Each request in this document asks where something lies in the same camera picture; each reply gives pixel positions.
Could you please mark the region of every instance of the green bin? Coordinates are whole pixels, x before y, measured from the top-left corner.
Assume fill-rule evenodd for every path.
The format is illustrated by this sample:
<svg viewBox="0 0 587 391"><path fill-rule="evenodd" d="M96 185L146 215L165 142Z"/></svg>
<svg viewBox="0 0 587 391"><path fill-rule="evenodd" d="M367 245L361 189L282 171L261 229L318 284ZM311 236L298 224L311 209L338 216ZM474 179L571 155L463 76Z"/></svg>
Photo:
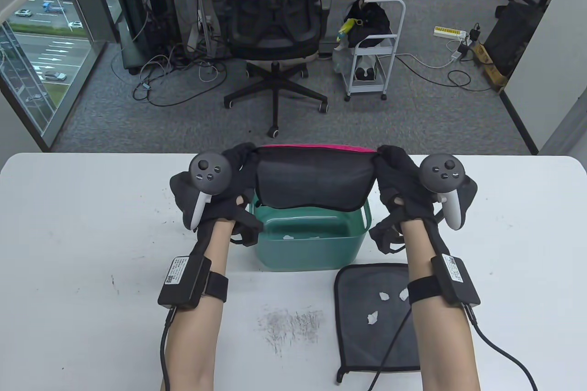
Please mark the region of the green bin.
<svg viewBox="0 0 587 391"><path fill-rule="evenodd" d="M254 246L260 262L269 270L334 270L352 263L371 227L371 210L340 212L317 207L273 209L256 207L251 213L265 225Z"/></svg>

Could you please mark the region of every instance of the vr controller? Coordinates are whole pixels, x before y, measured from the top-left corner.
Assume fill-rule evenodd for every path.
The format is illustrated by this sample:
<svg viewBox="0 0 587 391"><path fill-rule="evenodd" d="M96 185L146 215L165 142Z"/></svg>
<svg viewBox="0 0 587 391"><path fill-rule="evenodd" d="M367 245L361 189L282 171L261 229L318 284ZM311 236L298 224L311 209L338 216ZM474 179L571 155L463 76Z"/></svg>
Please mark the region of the vr controller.
<svg viewBox="0 0 587 391"><path fill-rule="evenodd" d="M206 203L229 186L232 170L228 160L214 152L201 153L189 164L191 180L199 191L191 219L191 230L198 227ZM465 223L465 213L476 194L476 184L465 175L459 159L450 154L432 154L420 165L419 178L424 187L436 195L443 209L437 221L446 219L448 226L459 230Z"/></svg>

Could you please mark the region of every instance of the black mesh bag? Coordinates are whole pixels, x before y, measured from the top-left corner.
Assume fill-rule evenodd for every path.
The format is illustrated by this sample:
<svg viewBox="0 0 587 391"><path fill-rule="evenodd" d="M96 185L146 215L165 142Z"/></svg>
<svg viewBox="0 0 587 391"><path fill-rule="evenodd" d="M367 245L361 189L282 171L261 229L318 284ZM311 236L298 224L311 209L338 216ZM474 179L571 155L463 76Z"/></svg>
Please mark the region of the black mesh bag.
<svg viewBox="0 0 587 391"><path fill-rule="evenodd" d="M334 283L336 335L340 368L336 382L351 371L377 372L410 309L400 293L407 287L406 264L352 264L340 269ZM383 301L380 292L389 295ZM377 311L377 322L367 316ZM419 371L420 361L412 317L398 334L382 372Z"/></svg>

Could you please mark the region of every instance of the black chair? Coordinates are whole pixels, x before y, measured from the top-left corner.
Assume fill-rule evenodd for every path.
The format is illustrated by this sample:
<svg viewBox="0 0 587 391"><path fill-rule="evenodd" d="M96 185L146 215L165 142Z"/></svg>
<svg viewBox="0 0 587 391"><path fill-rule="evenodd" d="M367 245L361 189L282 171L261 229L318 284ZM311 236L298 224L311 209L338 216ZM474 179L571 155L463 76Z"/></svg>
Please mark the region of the black chair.
<svg viewBox="0 0 587 391"><path fill-rule="evenodd" d="M305 58L317 53L326 33L331 0L212 0L222 37L235 58L272 61L271 71L247 62L247 76L262 80L224 96L224 106L232 108L239 98L271 90L273 125L268 131L277 137L279 91L287 90L320 101L319 111L328 111L326 96L294 83L291 78L308 76L306 63L281 70L278 60Z"/></svg>

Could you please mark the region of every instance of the chair base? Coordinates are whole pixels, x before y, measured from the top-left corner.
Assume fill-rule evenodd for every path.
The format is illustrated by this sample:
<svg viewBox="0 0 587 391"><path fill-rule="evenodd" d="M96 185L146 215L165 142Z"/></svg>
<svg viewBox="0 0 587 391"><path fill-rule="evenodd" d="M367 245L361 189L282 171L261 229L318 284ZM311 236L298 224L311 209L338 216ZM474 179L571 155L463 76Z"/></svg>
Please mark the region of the chair base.
<svg viewBox="0 0 587 391"><path fill-rule="evenodd" d="M298 64L287 70L279 70L279 62L271 63L271 72L250 64L247 62L247 76L262 77L262 81L249 85L243 89L240 89L234 93L224 96L224 108L232 108L233 102L240 98L245 98L248 95L257 93L264 90L271 90L273 93L273 125L270 127L267 135L275 139L279 134L279 125L277 121L279 119L279 91L287 90L289 92L296 93L298 95L306 96L320 101L319 112L327 113L328 111L328 98L320 93L294 83L290 80L296 74L300 74L302 77L308 77L308 67L306 63Z"/></svg>

